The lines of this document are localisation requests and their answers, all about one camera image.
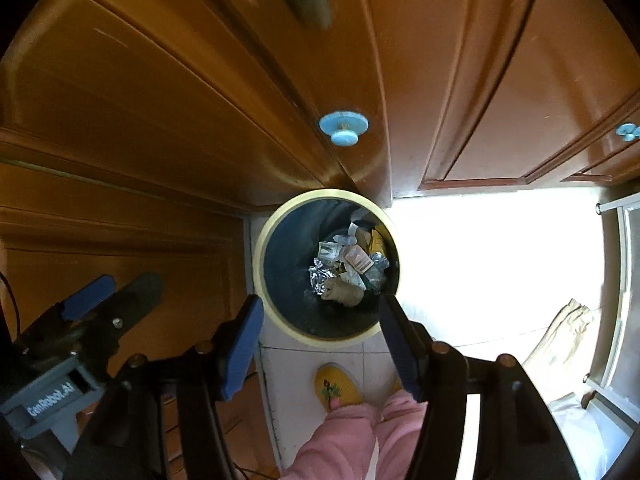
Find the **yellow slipper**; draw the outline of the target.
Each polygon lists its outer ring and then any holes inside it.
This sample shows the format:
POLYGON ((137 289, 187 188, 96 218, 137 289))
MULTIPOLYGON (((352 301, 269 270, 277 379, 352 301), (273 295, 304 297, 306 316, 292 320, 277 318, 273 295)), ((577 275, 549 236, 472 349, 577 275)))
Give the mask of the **yellow slipper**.
POLYGON ((363 402, 355 379, 336 363, 324 364, 314 375, 314 393, 327 413, 363 402))

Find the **round black trash bin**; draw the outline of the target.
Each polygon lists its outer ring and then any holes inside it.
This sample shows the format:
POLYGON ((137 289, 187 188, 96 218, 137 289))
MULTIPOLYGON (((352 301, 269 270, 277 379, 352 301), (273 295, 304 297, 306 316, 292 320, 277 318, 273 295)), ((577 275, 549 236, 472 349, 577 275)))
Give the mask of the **round black trash bin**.
POLYGON ((317 348, 358 344, 381 330, 378 297, 398 289, 390 218, 353 192, 299 194, 262 228, 253 275, 282 333, 317 348))

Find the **brown kraft box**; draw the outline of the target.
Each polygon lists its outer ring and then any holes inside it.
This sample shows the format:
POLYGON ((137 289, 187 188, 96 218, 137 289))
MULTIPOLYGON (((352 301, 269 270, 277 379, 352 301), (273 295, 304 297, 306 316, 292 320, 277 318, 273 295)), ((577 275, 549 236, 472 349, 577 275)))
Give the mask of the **brown kraft box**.
POLYGON ((365 274, 373 266, 373 261, 367 252, 357 244, 346 246, 342 251, 342 257, 359 274, 365 274))

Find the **blue cabinet knob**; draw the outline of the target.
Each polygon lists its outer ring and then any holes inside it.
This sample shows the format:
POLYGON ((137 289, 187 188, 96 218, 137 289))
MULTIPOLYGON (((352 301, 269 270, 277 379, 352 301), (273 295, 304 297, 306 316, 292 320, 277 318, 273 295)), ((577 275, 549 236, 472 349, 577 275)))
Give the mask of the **blue cabinet knob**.
POLYGON ((350 148, 369 129, 369 121, 351 110, 337 110, 319 120, 320 130, 339 148, 350 148))
POLYGON ((632 142, 640 139, 640 127, 634 122, 625 122, 616 128, 615 134, 625 142, 632 142))

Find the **beige loofah sponge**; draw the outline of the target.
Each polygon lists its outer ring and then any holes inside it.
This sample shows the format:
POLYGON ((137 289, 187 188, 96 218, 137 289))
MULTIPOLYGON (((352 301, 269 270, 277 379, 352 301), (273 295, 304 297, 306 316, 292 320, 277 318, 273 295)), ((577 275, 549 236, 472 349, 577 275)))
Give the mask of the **beige loofah sponge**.
POLYGON ((328 278, 324 282, 324 291, 321 294, 323 300, 338 302, 348 308, 357 307, 363 296, 362 289, 341 278, 328 278))

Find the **yellow brown paper bag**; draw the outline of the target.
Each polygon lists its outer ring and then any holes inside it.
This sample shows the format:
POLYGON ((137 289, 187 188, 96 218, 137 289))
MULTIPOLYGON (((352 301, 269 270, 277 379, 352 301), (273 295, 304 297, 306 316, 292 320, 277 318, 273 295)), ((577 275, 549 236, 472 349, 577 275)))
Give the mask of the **yellow brown paper bag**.
POLYGON ((370 256, 379 255, 386 256, 385 240, 382 234, 377 229, 371 231, 371 238, 368 246, 368 253, 370 256))

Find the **pink trouser leg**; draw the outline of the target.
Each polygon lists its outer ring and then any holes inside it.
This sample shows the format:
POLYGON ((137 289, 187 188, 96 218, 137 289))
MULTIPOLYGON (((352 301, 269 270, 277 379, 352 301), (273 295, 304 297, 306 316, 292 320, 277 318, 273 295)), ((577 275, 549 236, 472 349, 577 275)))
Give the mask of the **pink trouser leg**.
POLYGON ((379 410, 369 403, 347 405, 326 415, 284 472, 285 479, 363 479, 378 451, 375 477, 403 479, 408 474, 427 405, 404 390, 379 410))

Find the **silver foil bag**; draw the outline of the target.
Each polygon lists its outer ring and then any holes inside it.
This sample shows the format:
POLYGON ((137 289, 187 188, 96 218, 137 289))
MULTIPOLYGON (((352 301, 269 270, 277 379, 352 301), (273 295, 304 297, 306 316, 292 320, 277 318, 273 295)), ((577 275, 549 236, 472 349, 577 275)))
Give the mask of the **silver foil bag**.
POLYGON ((314 262, 308 268, 309 283, 312 291, 316 295, 322 296, 328 290, 328 281, 338 278, 339 270, 340 264, 337 261, 326 264, 317 257, 314 258, 314 262))

